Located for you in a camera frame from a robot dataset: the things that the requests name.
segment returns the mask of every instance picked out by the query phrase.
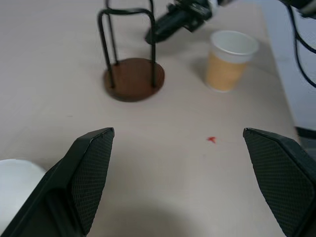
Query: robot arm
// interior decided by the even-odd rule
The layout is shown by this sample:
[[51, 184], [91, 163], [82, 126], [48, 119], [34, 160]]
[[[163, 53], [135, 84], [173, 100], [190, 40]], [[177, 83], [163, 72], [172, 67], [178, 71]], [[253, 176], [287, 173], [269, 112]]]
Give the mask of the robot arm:
[[[156, 21], [155, 40], [161, 42], [168, 39], [180, 28], [194, 32], [209, 20], [218, 6], [225, 6], [235, 0], [174, 0], [167, 6], [168, 12]], [[316, 0], [280, 0], [287, 6], [293, 6], [303, 17], [316, 18]], [[151, 30], [145, 36], [151, 44]]]

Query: wall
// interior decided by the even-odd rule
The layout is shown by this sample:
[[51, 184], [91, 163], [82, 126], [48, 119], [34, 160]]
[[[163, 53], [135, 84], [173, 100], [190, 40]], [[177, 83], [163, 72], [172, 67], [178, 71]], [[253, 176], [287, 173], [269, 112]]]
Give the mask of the wall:
[[[272, 49], [295, 125], [316, 130], [316, 89], [304, 81], [297, 68], [287, 10], [277, 0], [252, 0], [254, 1], [261, 4], [266, 18]], [[298, 14], [296, 16], [302, 37], [316, 47], [316, 20], [302, 19]], [[300, 53], [303, 67], [316, 81], [316, 55], [302, 47]]]

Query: black wire frame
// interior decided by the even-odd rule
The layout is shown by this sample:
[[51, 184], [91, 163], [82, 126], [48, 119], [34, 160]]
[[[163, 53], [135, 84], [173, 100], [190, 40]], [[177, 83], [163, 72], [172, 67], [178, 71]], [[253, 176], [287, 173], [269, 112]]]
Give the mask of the black wire frame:
[[154, 3], [153, 0], [149, 0], [150, 2], [150, 11], [144, 8], [131, 8], [131, 9], [112, 9], [110, 8], [110, 0], [105, 1], [105, 9], [102, 9], [97, 16], [97, 22], [98, 22], [98, 28], [101, 38], [101, 43], [103, 47], [103, 53], [105, 57], [105, 61], [108, 67], [109, 76], [110, 76], [110, 83], [111, 87], [115, 87], [115, 80], [113, 76], [113, 69], [111, 66], [111, 61], [109, 57], [109, 51], [105, 39], [105, 33], [104, 33], [104, 27], [103, 27], [103, 15], [107, 15], [108, 18], [108, 27], [110, 29], [110, 37], [113, 47], [113, 53], [114, 53], [114, 59], [115, 59], [115, 65], [119, 64], [118, 60], [118, 53], [117, 53], [117, 46], [115, 42], [115, 35], [113, 31], [113, 25], [112, 25], [112, 19], [111, 15], [134, 15], [134, 14], [146, 14], [148, 15], [151, 23], [151, 38], [153, 39], [151, 42], [151, 67], [152, 67], [152, 87], [156, 87], [156, 38], [154, 29], [156, 27], [156, 21], [154, 17]]

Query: white object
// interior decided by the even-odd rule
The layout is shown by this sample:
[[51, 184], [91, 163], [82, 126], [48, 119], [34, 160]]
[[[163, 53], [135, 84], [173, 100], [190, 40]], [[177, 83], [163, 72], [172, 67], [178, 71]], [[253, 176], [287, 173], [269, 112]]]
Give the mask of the white object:
[[230, 63], [249, 62], [259, 49], [257, 40], [237, 31], [217, 31], [211, 35], [210, 41], [212, 52]]
[[27, 160], [0, 160], [0, 235], [44, 174], [44, 169]]

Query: cup rim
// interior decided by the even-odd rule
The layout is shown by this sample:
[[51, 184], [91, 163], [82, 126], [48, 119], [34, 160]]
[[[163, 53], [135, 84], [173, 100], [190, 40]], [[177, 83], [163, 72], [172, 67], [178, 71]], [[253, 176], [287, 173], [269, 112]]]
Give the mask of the cup rim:
[[[215, 40], [214, 40], [214, 38], [215, 38], [216, 35], [222, 34], [222, 33], [234, 33], [234, 34], [237, 33], [237, 34], [239, 34], [239, 35], [242, 35], [242, 36], [244, 36], [245, 38], [248, 38], [249, 40], [253, 41], [253, 42], [254, 42], [254, 47], [253, 47], [252, 50], [250, 50], [250, 51], [247, 52], [247, 53], [236, 53], [236, 52], [231, 52], [231, 51], [229, 51], [229, 50], [227, 50], [227, 49], [224, 49], [223, 47], [219, 46], [219, 45], [215, 42]], [[259, 43], [258, 43], [258, 41], [257, 41], [254, 37], [251, 37], [250, 35], [247, 35], [247, 34], [244, 34], [244, 33], [242, 33], [242, 32], [238, 32], [238, 31], [229, 31], [229, 30], [216, 31], [216, 32], [214, 32], [214, 33], [211, 34], [210, 40], [211, 40], [211, 43], [212, 43], [217, 49], [219, 49], [219, 50], [221, 50], [221, 51], [223, 51], [223, 52], [226, 52], [226, 53], [228, 53], [228, 54], [231, 54], [231, 55], [248, 56], [248, 55], [251, 55], [251, 54], [256, 53], [256, 52], [259, 50]]]

